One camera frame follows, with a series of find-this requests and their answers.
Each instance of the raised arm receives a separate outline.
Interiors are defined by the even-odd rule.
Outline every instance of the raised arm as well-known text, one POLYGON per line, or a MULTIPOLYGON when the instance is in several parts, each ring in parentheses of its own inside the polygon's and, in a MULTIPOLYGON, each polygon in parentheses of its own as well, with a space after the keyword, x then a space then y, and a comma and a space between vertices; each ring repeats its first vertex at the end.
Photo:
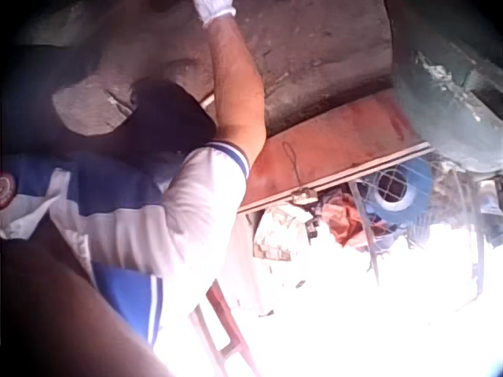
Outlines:
POLYGON ((250 165, 266 140, 264 89, 228 0, 196 0, 213 62, 219 140, 241 148, 250 165))

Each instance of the sleeve cuff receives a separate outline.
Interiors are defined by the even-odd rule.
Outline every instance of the sleeve cuff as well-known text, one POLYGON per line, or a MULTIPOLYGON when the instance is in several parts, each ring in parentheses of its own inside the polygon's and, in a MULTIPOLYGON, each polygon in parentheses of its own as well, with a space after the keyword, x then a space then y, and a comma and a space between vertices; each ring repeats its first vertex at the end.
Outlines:
POLYGON ((229 143, 228 141, 211 141, 207 143, 206 146, 217 149, 236 161, 237 165, 239 165, 243 171, 244 178, 248 179, 248 175, 250 175, 250 163, 248 162, 246 155, 239 147, 229 143))

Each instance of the blue and white shirt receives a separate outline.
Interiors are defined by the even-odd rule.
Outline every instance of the blue and white shirt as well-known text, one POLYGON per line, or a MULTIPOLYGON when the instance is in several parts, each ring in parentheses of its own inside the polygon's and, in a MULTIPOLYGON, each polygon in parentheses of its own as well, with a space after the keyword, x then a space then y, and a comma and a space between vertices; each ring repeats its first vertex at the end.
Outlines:
POLYGON ((90 280, 147 341, 160 322, 188 316, 222 267, 249 165, 214 141, 185 159, 166 191, 118 160, 15 155, 2 171, 17 192, 0 210, 0 236, 28 239, 48 214, 90 280))

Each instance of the white glove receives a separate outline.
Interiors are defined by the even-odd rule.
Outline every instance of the white glove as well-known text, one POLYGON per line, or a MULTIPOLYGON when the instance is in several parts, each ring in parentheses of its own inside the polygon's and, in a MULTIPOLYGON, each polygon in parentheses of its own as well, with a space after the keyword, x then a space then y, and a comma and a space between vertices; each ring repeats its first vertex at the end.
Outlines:
POLYGON ((206 27, 215 18, 225 14, 236 16, 236 8, 233 7, 233 0, 194 0, 197 13, 206 27))

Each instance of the person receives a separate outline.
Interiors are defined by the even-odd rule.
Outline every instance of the person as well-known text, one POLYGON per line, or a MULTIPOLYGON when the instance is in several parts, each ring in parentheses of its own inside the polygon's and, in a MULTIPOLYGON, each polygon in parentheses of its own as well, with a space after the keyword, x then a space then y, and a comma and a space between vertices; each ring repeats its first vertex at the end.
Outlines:
POLYGON ((140 87, 148 95, 110 134, 32 137, 19 126, 19 143, 2 144, 0 236, 29 240, 50 221, 89 282, 151 345, 161 321, 188 316, 217 277, 266 140, 263 83, 232 0, 195 6, 213 63, 216 127, 165 82, 140 87))

